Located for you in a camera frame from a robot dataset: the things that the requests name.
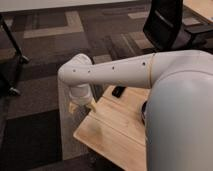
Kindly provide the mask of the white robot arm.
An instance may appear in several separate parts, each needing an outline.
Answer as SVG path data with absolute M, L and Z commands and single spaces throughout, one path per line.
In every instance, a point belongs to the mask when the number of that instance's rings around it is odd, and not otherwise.
M 94 64 L 77 54 L 58 70 L 70 100 L 87 105 L 92 84 L 145 88 L 148 171 L 213 171 L 213 54 L 179 50 Z

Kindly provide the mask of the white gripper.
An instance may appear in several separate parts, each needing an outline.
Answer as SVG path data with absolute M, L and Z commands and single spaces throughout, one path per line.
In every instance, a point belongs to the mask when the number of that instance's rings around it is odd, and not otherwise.
M 92 101 L 93 95 L 89 84 L 78 85 L 69 88 L 69 96 L 71 101 L 69 103 L 69 112 L 73 113 L 78 105 L 87 105 L 89 109 L 96 112 L 95 102 Z

